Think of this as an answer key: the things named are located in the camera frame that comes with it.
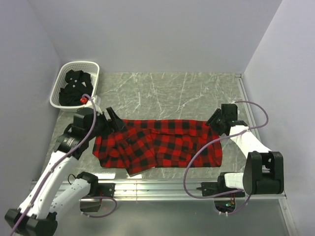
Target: black garment in basket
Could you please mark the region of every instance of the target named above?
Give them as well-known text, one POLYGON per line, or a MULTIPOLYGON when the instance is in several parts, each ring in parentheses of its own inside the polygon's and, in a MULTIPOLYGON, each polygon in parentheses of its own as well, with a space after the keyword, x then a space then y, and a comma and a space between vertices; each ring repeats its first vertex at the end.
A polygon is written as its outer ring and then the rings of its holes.
POLYGON ((80 99, 84 93, 92 95, 93 86, 91 84, 91 75, 82 70, 70 70, 65 75, 65 81, 68 83, 65 88, 60 88, 59 103, 62 106, 80 106, 80 99))

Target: checkered pattern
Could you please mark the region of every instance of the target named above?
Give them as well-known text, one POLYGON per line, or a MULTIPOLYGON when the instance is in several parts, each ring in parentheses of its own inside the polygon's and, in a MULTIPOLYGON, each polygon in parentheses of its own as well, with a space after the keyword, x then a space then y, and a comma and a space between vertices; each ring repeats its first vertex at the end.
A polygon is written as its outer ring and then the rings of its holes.
MULTIPOLYGON (((93 154, 106 168, 124 168, 135 174, 152 167, 187 167, 191 158, 208 142, 217 139, 204 121, 123 120, 126 131, 98 136, 93 154)), ((220 142, 206 148, 192 167, 219 167, 220 142)))

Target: black cable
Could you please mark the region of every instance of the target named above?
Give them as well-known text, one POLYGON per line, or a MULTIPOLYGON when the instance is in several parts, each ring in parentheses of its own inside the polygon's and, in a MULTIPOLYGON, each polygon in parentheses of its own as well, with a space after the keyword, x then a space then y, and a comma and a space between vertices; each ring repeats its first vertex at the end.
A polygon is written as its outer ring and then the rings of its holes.
POLYGON ((76 177, 74 174, 69 174, 69 175, 68 175, 68 183, 69 183, 70 185, 72 185, 72 183, 70 183, 70 180, 69 180, 70 176, 73 176, 74 178, 77 178, 77 177, 76 177))

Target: basket rim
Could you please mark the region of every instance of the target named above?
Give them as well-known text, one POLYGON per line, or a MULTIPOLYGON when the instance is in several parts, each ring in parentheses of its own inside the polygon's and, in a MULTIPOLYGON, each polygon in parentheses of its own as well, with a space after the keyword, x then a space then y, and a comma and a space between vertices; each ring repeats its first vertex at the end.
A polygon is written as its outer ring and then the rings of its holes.
MULTIPOLYGON (((63 71, 63 69, 64 69, 66 66, 70 65, 70 64, 77 64, 77 63, 89 63, 89 64, 94 64, 94 65, 97 67, 96 80, 98 80, 99 65, 98 65, 97 63, 93 62, 93 61, 77 60, 77 61, 70 61, 70 62, 64 64, 64 65, 61 67, 61 69, 60 69, 60 71, 59 71, 59 73, 58 73, 58 76, 57 76, 56 81, 55 81, 55 83, 54 83, 54 87, 53 87, 53 89, 52 89, 52 91, 51 91, 51 94, 50 94, 50 97, 49 97, 49 102, 50 102, 50 104, 51 104, 53 107, 56 107, 56 108, 59 108, 59 109, 69 109, 69 110, 70 110, 70 109, 71 109, 71 110, 72 110, 72 109, 79 109, 79 108, 84 107, 84 105, 80 105, 80 106, 61 106, 61 105, 55 104, 55 103, 53 102, 53 100, 52 100, 53 94, 55 94, 55 89, 56 89, 56 85, 57 85, 58 78, 59 78, 61 72, 63 71)), ((92 91, 92 96, 94 96, 95 91, 96 91, 96 88, 95 88, 95 86, 94 86, 93 91, 92 91)))

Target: gray wall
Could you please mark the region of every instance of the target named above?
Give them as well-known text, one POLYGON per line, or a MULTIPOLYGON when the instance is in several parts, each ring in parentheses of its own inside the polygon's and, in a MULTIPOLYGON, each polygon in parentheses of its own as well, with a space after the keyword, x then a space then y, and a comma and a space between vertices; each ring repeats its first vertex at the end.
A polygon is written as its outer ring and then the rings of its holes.
POLYGON ((283 0, 245 71, 249 98, 270 115, 260 134, 284 156, 285 189, 302 236, 315 231, 314 9, 313 0, 283 0))
POLYGON ((27 0, 0 2, 0 229, 8 235, 4 215, 39 175, 57 119, 48 99, 60 60, 27 0))
POLYGON ((244 72, 281 0, 29 0, 62 62, 244 72))

